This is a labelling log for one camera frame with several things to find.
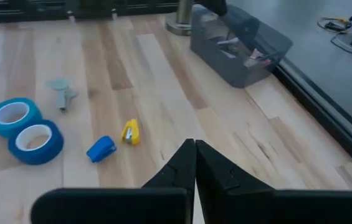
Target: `metal base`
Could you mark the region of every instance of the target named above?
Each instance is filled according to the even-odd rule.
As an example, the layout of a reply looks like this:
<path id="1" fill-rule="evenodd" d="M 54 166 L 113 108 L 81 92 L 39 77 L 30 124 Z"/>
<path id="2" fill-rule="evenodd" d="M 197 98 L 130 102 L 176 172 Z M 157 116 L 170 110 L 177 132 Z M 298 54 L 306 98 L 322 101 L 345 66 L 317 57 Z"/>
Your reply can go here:
<path id="1" fill-rule="evenodd" d="M 179 24 L 176 22 L 176 13 L 166 15 L 166 29 L 176 35 L 191 35 L 191 23 Z"/>

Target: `tape roll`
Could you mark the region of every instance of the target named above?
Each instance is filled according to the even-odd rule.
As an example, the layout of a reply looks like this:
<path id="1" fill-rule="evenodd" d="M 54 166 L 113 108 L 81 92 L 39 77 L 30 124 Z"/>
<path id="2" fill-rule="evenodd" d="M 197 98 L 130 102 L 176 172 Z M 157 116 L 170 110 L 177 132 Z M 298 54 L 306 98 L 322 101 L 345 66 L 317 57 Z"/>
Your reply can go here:
<path id="1" fill-rule="evenodd" d="M 0 135 L 4 138 L 41 119 L 41 112 L 30 99 L 13 98 L 0 103 Z"/>
<path id="2" fill-rule="evenodd" d="M 29 148 L 28 144 L 39 136 L 47 136 L 40 146 Z M 29 165 L 39 165 L 55 158 L 64 146 L 57 126 L 48 120 L 35 121 L 18 134 L 8 139 L 9 151 L 21 162 Z"/>

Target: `black metal frame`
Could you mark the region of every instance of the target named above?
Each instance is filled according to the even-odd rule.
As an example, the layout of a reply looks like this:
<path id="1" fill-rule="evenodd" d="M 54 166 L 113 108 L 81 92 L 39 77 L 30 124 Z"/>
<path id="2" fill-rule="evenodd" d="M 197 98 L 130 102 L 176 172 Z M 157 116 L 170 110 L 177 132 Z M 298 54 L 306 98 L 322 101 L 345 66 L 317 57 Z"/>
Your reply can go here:
<path id="1" fill-rule="evenodd" d="M 113 12 L 119 16 L 139 14 L 161 14 L 174 12 L 177 9 L 178 1 L 158 2 L 148 1 L 148 4 L 129 4 L 128 0 L 107 1 L 105 9 L 97 11 L 81 11 L 78 8 L 78 1 L 75 0 L 30 0 L 33 3 L 44 5 L 44 11 L 25 12 L 21 9 L 14 9 L 7 0 L 0 1 L 0 22 L 24 22 L 24 21 L 47 21 L 68 19 L 75 16 L 77 19 L 111 17 Z"/>

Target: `translucent gray bin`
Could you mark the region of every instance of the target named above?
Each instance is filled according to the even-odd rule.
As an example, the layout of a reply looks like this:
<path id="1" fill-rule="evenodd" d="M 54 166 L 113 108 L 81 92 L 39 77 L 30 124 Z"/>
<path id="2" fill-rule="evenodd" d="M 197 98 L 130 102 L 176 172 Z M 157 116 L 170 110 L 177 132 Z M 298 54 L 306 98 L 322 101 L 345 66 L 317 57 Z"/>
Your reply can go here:
<path id="1" fill-rule="evenodd" d="M 228 5 L 222 17 L 193 7 L 191 50 L 231 86 L 268 77 L 291 46 L 288 37 L 238 7 Z"/>

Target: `wooden table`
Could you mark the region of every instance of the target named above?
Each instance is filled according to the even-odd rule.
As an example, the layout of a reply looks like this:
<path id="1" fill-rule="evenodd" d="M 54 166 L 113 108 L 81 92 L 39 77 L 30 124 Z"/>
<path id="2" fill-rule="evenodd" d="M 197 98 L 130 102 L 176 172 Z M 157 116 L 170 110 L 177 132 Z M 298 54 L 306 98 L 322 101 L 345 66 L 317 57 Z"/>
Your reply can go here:
<path id="1" fill-rule="evenodd" d="M 186 138 L 278 189 L 352 189 L 352 158 L 275 77 L 229 86 L 163 19 L 0 24 L 0 102 L 33 99 L 65 138 L 62 153 L 41 166 L 22 165 L 0 138 L 0 223 L 28 223 L 34 200 L 58 187 L 140 187 Z M 67 113 L 45 86 L 57 77 L 80 91 Z M 138 146 L 119 141 L 132 118 Z M 85 152 L 103 135 L 118 150 L 92 164 Z"/>

